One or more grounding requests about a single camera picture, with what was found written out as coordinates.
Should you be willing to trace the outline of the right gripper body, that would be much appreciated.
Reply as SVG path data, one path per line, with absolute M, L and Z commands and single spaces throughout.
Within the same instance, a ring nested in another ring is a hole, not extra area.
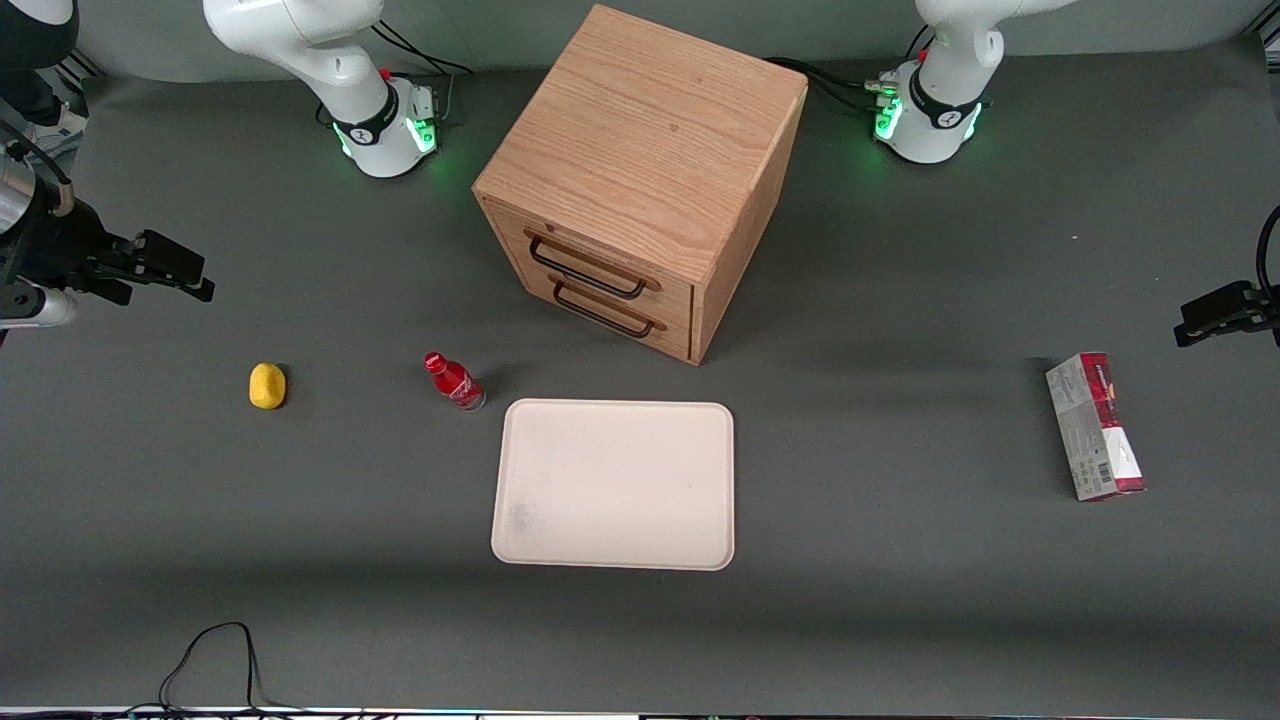
M 102 274 L 105 266 L 125 258 L 124 246 L 125 240 L 106 231 L 90 205 L 78 201 L 68 215 L 56 217 L 50 201 L 32 199 L 3 232 L 3 286 L 32 281 L 125 306 L 133 288 Z

